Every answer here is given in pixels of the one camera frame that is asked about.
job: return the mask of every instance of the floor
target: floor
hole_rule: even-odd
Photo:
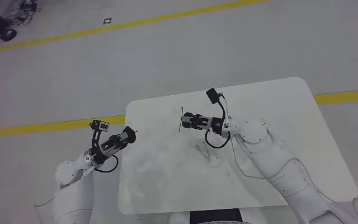
[[[109,17],[122,24],[227,2],[38,0],[43,10],[0,47],[103,27]],[[133,100],[292,76],[313,94],[358,90],[357,19],[354,0],[269,0],[1,51],[0,128],[123,115]],[[358,183],[358,104],[320,109]],[[88,129],[0,136],[0,222],[39,223],[32,204],[52,197],[53,171],[90,140]],[[95,175],[96,189],[106,190],[96,191],[91,223],[167,221],[169,214],[120,214],[118,176]],[[288,208],[254,210],[247,218],[292,219]]]

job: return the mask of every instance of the yellow line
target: yellow line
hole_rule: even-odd
[[[230,2],[230,3],[227,3],[227,4],[220,4],[220,5],[217,5],[217,6],[198,8],[198,9],[195,9],[195,10],[177,12],[177,13],[164,15],[164,16],[157,16],[157,17],[154,17],[154,18],[146,18],[146,19],[143,19],[143,20],[136,20],[136,21],[133,21],[133,22],[126,22],[124,24],[114,24],[114,25],[104,26],[104,27],[96,28],[96,29],[92,29],[92,30],[73,32],[71,34],[64,34],[64,35],[61,35],[61,36],[53,36],[51,38],[43,38],[43,39],[23,42],[23,43],[19,43],[19,44],[0,46],[0,51],[11,50],[11,49],[16,49],[16,48],[23,48],[23,47],[26,47],[26,46],[49,43],[49,42],[54,42],[54,41],[59,41],[59,40],[77,38],[79,36],[87,36],[87,35],[91,35],[91,34],[98,34],[100,32],[109,32],[109,31],[124,29],[124,28],[132,27],[132,26],[140,26],[140,25],[145,25],[145,24],[152,24],[154,22],[162,22],[162,21],[171,20],[171,19],[174,19],[174,18],[180,18],[180,17],[185,17],[185,16],[193,16],[193,15],[197,15],[197,14],[201,14],[201,13],[214,12],[214,11],[218,11],[218,10],[226,10],[228,8],[245,6],[245,5],[248,5],[248,4],[266,2],[266,1],[267,0],[241,0],[239,2]]]
[[[358,91],[337,92],[337,93],[333,93],[333,94],[314,95],[314,99],[318,105],[358,102]]]
[[[124,124],[125,115],[120,116],[108,116],[105,118],[95,118],[97,120],[102,120],[108,122],[111,125],[115,124]],[[55,122],[48,124],[34,124],[18,127],[9,127],[9,128],[0,128],[0,136],[11,136],[14,134],[28,134],[28,133],[37,133],[37,132],[51,132],[55,130],[68,130],[76,128],[89,128],[89,123],[93,119],[83,119],[83,120],[71,120],[69,122]]]
[[[318,105],[358,102],[358,91],[320,94],[314,95],[313,97]],[[77,128],[89,128],[88,124],[94,119],[103,120],[104,122],[108,122],[111,125],[119,125],[125,123],[125,115],[108,116],[104,118],[72,120],[69,122],[55,122],[48,124],[34,124],[18,127],[0,128],[0,136],[11,136],[14,134],[28,134],[37,132],[51,132],[55,130],[68,130]]]

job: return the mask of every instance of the wheel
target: wheel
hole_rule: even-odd
[[[12,40],[16,36],[16,34],[17,32],[14,29],[5,29],[0,34],[0,39],[2,39],[3,41],[9,41]]]

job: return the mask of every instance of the white tabletop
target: white tabletop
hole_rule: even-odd
[[[336,201],[357,195],[355,182],[321,112],[300,78],[285,78],[217,89],[230,116],[264,118],[307,167],[315,184]],[[138,130],[122,153],[119,209],[123,214],[278,206],[285,204],[266,181],[244,177],[235,167],[231,144],[208,146],[211,161],[196,149],[203,130],[181,128],[184,112],[221,117],[205,91],[131,102],[126,125]],[[218,138],[216,144],[223,142]],[[234,142],[244,172],[258,175]]]

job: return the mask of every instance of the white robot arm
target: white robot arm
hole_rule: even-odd
[[[222,148],[234,138],[263,176],[259,179],[266,179],[282,195],[296,214],[299,223],[309,224],[327,213],[342,223],[357,223],[337,204],[329,203],[323,198],[323,194],[314,186],[302,162],[294,156],[289,146],[267,122],[263,119],[237,121],[227,118],[219,99],[221,96],[224,97],[223,94],[216,93],[213,88],[206,93],[213,104],[220,105],[223,117],[208,118],[186,112],[181,119],[183,127],[206,129],[205,140],[212,148]],[[210,144],[210,131],[227,139],[226,142],[222,146]]]
[[[136,140],[135,131],[125,127],[123,133],[111,136],[98,144],[102,131],[107,132],[109,124],[94,120],[92,147],[80,155],[75,162],[65,161],[56,168],[56,182],[53,212],[58,224],[89,224],[95,202],[92,171],[111,172],[117,168],[118,158],[114,155]],[[103,163],[113,156],[117,165],[109,171],[99,170]]]

